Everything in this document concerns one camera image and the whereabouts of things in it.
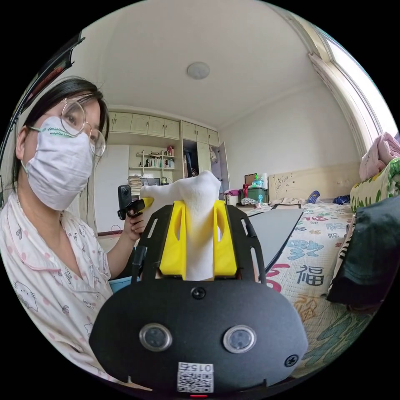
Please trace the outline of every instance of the screw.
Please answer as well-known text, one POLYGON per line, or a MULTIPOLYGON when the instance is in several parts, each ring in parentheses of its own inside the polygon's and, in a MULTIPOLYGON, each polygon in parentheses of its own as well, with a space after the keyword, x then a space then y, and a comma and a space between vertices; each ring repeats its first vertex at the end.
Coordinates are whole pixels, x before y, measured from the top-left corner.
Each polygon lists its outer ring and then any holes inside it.
POLYGON ((299 360, 299 356, 296 354, 289 356, 285 360, 285 367, 288 367, 288 368, 292 367, 298 360, 299 360))
POLYGON ((196 300, 200 300, 205 296, 205 290, 202 287, 192 289, 192 296, 196 300))

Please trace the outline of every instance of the green box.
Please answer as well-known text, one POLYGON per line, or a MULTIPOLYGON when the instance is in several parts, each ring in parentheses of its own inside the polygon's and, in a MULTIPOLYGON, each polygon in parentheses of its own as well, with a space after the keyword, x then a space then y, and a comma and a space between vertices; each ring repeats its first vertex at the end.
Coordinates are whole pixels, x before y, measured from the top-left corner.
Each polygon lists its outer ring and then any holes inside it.
MULTIPOLYGON (((253 200, 259 200, 259 196, 262 195, 262 202, 268 203, 268 190, 262 187, 249 187, 247 189, 247 197, 253 200)), ((243 189, 240 190, 240 201, 244 198, 243 189)))

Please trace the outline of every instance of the headboard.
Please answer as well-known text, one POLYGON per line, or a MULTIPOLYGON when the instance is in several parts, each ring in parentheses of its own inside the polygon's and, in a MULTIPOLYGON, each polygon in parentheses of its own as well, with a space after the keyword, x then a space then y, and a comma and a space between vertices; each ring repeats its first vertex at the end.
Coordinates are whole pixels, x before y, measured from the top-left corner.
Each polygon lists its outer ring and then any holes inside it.
POLYGON ((285 197, 308 199, 314 190, 318 190, 321 200, 333 200, 350 194, 352 187, 361 180, 359 170, 360 163, 353 162, 270 175, 269 197, 270 200, 285 197))

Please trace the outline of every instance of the eyeglasses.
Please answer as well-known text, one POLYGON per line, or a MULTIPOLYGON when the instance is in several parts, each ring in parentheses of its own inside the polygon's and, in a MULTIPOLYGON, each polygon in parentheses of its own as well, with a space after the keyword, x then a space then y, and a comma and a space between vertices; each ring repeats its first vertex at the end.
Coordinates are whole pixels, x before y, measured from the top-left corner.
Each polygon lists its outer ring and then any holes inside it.
POLYGON ((78 136, 81 134, 86 125, 90 128, 89 139, 90 148, 92 153, 101 157, 105 151, 105 138, 98 129, 93 129, 92 126, 86 122, 85 111, 76 100, 64 99, 64 108, 61 113, 62 127, 71 136, 78 136))

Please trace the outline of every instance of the blue object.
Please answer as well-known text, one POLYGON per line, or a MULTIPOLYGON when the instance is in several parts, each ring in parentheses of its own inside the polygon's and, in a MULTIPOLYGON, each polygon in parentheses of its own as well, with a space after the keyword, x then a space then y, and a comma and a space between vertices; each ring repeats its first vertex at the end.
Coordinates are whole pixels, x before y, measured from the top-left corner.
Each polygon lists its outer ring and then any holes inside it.
POLYGON ((132 281, 132 277, 128 276, 126 278, 111 280, 111 281, 109 281, 109 283, 110 283, 112 292, 116 293, 117 291, 121 290, 125 286, 130 285, 131 281, 132 281))
POLYGON ((315 202, 317 201, 317 199, 320 196, 320 192, 318 192, 317 190, 314 190, 311 194, 310 197, 308 198, 308 202, 309 203, 313 203, 315 204, 315 202))
POLYGON ((346 204, 346 203, 350 203, 350 195, 346 195, 346 196, 338 196, 336 197, 333 202, 335 204, 346 204))

